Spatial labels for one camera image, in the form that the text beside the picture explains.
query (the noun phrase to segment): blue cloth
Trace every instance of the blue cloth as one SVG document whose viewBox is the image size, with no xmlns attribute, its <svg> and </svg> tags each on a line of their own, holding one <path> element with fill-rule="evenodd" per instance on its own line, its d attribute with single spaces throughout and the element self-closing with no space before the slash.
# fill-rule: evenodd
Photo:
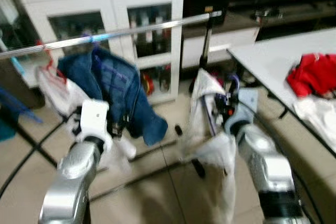
<svg viewBox="0 0 336 224">
<path fill-rule="evenodd" d="M 168 124 L 149 105 L 135 66 L 97 48 L 87 55 L 60 59 L 58 69 L 89 97 L 108 101 L 113 123 L 127 114 L 127 129 L 133 138 L 143 136 L 148 146 L 164 138 Z"/>
</svg>

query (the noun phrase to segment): red cloth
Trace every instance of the red cloth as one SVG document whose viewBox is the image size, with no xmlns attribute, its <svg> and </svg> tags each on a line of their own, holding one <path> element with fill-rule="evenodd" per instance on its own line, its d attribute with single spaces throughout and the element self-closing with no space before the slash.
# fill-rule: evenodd
<svg viewBox="0 0 336 224">
<path fill-rule="evenodd" d="M 287 82 L 298 97 L 336 89 L 336 54 L 302 55 L 300 65 L 291 70 Z"/>
</svg>

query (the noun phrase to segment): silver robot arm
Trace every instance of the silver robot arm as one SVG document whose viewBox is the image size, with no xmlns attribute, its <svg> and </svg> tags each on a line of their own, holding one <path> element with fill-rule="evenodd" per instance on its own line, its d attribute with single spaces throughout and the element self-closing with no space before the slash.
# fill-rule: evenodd
<svg viewBox="0 0 336 224">
<path fill-rule="evenodd" d="M 43 201 L 38 223 L 83 222 L 88 189 L 100 159 L 97 143 L 76 144 L 59 164 L 56 178 Z"/>
<path fill-rule="evenodd" d="M 85 217 L 88 189 L 101 154 L 111 147 L 106 129 L 108 104 L 87 100 L 83 103 L 81 141 L 74 144 L 58 164 L 57 175 L 43 201 L 38 223 L 80 224 Z"/>
<path fill-rule="evenodd" d="M 256 109 L 255 91 L 239 91 L 239 99 Z M 277 151 L 274 141 L 253 124 L 253 118 L 252 111 L 239 103 L 224 128 L 236 136 L 238 152 L 259 195 L 264 223 L 309 223 L 302 214 L 289 161 Z"/>
</svg>

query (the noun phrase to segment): bottle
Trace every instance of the bottle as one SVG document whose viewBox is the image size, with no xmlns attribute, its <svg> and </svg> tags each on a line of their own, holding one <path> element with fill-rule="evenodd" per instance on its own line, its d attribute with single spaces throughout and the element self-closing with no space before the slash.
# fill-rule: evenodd
<svg viewBox="0 0 336 224">
<path fill-rule="evenodd" d="M 142 15 L 141 15 L 141 25 L 142 26 L 148 26 L 149 25 L 149 17 L 148 17 L 146 12 L 143 12 Z M 146 39 L 147 43 L 152 43 L 153 32 L 152 31 L 147 31 L 145 39 Z"/>
<path fill-rule="evenodd" d="M 142 12 L 141 26 L 149 25 L 149 16 L 147 12 Z M 138 34 L 137 55 L 139 57 L 149 56 L 153 54 L 153 32 L 146 31 L 145 33 Z"/>
<path fill-rule="evenodd" d="M 155 17 L 155 23 L 161 24 L 163 23 L 163 15 L 162 13 L 159 13 Z M 165 51 L 165 45 L 164 45 L 164 38 L 163 38 L 163 30 L 156 30 L 155 31 L 155 41 L 154 41 L 154 53 L 155 54 L 162 54 Z"/>
<path fill-rule="evenodd" d="M 167 93 L 170 89 L 171 82 L 171 65 L 166 65 L 161 68 L 160 77 L 159 77 L 159 85 L 160 91 L 163 93 Z"/>
<path fill-rule="evenodd" d="M 130 27 L 131 28 L 136 28 L 137 27 L 136 14 L 134 14 L 134 13 L 131 15 Z M 138 40 L 138 35 L 137 34 L 133 34 L 133 40 L 134 40 L 135 43 L 137 43 L 137 40 Z"/>
</svg>

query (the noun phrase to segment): black cable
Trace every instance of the black cable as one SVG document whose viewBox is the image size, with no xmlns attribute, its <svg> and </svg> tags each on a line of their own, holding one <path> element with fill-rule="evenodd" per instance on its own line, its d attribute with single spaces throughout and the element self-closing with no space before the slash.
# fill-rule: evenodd
<svg viewBox="0 0 336 224">
<path fill-rule="evenodd" d="M 19 170 L 24 166 L 24 164 L 27 162 L 27 160 L 33 155 L 33 153 L 37 150 L 40 149 L 40 147 L 42 146 L 42 144 L 45 142 L 45 140 L 47 140 L 52 134 L 53 132 L 55 132 L 58 128 L 60 128 L 63 125 L 64 121 L 62 121 L 61 123 L 59 123 L 55 128 L 53 128 L 47 135 L 45 135 L 42 140 L 35 145 L 30 152 L 21 160 L 21 162 L 15 167 L 15 169 L 12 171 L 12 173 L 9 175 L 9 177 L 6 179 L 6 181 L 3 183 L 1 189 L 0 189 L 0 199 L 3 196 L 3 194 L 5 193 L 5 190 L 7 189 L 7 187 L 9 186 L 9 184 L 12 182 L 12 180 L 14 179 L 14 177 L 16 176 L 16 174 L 19 172 Z"/>
<path fill-rule="evenodd" d="M 269 132 L 270 135 L 272 135 L 272 139 L 274 139 L 274 143 L 277 145 L 277 147 L 279 148 L 280 152 L 282 153 L 283 156 L 288 157 L 288 155 L 286 154 L 286 152 L 283 150 L 283 148 L 280 146 L 280 141 L 279 139 L 276 137 L 278 134 L 276 132 L 274 132 L 272 129 L 270 129 L 270 127 L 268 126 L 268 124 L 264 121 L 264 119 L 258 115 L 258 113 L 256 113 L 250 106 L 248 106 L 247 104 L 245 104 L 242 101 L 239 101 L 240 104 L 242 104 L 244 107 L 246 107 L 250 112 L 253 113 L 254 117 L 263 125 L 263 127 Z M 301 182 L 302 186 L 304 187 L 304 190 L 307 193 L 307 196 L 314 208 L 314 211 L 320 221 L 320 223 L 324 223 L 322 220 L 322 216 L 320 211 L 318 210 L 318 207 L 316 206 L 313 197 L 310 194 L 310 191 L 308 189 L 308 186 L 306 185 L 306 183 L 303 181 L 303 179 L 301 178 L 301 176 L 295 171 L 295 169 L 291 166 L 292 172 L 293 174 L 299 179 L 299 181 Z"/>
<path fill-rule="evenodd" d="M 300 182 L 301 182 L 301 184 L 302 184 L 303 180 L 301 179 L 301 177 L 296 173 L 296 171 L 295 171 L 294 169 L 292 169 L 292 172 L 293 172 L 295 178 L 297 178 L 298 180 L 300 180 Z M 299 193 L 298 193 L 298 191 L 297 191 L 298 184 L 296 183 L 295 179 L 293 179 L 293 181 L 294 181 L 294 185 L 295 185 L 296 192 L 297 192 L 297 194 L 299 195 Z M 305 204 L 304 204 L 303 202 L 302 202 L 302 211 L 303 211 L 304 214 L 307 216 L 307 218 L 309 219 L 310 223 L 314 224 L 315 221 L 312 219 L 312 217 L 311 217 L 310 214 L 308 213 L 308 210 L 306 209 L 306 206 L 305 206 Z"/>
</svg>

